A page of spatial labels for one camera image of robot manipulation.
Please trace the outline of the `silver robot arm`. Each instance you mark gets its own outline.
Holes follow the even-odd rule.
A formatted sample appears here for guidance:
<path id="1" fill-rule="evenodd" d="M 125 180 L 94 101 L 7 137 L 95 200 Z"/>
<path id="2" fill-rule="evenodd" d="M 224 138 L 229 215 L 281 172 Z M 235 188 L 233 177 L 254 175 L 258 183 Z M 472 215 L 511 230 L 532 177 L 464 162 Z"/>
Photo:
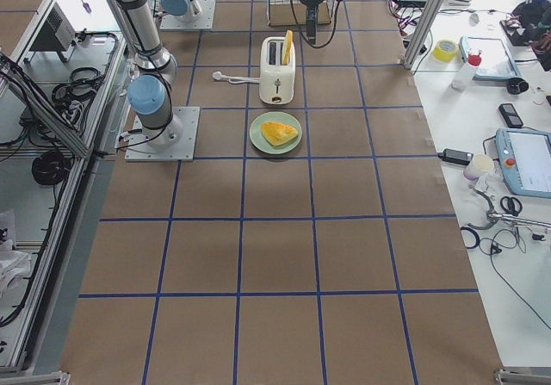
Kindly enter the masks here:
<path id="1" fill-rule="evenodd" d="M 165 32 L 210 31 L 216 0 L 160 0 L 160 29 Z"/>
<path id="2" fill-rule="evenodd" d="M 171 101 L 171 82 L 176 76 L 174 56 L 160 39 L 154 13 L 148 0 L 112 0 L 111 7 L 119 12 L 127 29 L 124 37 L 135 49 L 135 62 L 140 70 L 130 83 L 128 101 L 142 124 L 142 141 L 119 146 L 119 151 L 133 151 L 143 145 L 161 146 L 179 133 Z"/>

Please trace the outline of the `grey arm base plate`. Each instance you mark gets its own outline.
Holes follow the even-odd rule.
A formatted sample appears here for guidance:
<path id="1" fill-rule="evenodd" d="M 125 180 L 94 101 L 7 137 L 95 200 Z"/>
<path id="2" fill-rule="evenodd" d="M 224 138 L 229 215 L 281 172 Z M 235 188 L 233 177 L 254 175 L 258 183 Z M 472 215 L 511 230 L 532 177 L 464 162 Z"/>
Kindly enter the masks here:
<path id="1" fill-rule="evenodd" d="M 163 31 L 200 31 L 211 30 L 214 24 L 216 0 L 193 0 L 187 13 L 176 16 L 166 12 L 161 19 Z"/>
<path id="2" fill-rule="evenodd" d="M 170 162 L 192 161 L 195 155 L 195 142 L 199 125 L 199 107 L 173 107 L 172 121 L 160 134 L 142 126 L 137 115 L 134 128 L 141 129 L 132 134 L 126 148 L 127 162 Z"/>

